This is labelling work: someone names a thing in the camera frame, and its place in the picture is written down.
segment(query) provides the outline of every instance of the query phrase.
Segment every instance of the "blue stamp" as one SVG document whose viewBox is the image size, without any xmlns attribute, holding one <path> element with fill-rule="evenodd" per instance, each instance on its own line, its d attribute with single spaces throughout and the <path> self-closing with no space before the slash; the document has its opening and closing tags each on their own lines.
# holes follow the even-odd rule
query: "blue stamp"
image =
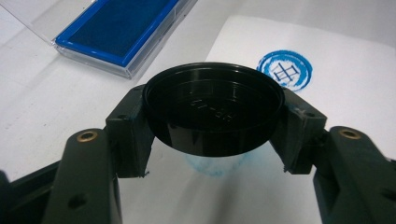
<svg viewBox="0 0 396 224">
<path fill-rule="evenodd" d="M 186 154 L 186 160 L 195 171 L 212 177 L 222 177 L 235 171 L 248 157 L 244 153 L 231 157 L 209 158 Z"/>
<path fill-rule="evenodd" d="M 260 60 L 257 70 L 291 91 L 304 89 L 312 77 L 311 63 L 299 53 L 290 50 L 268 53 Z"/>
</svg>

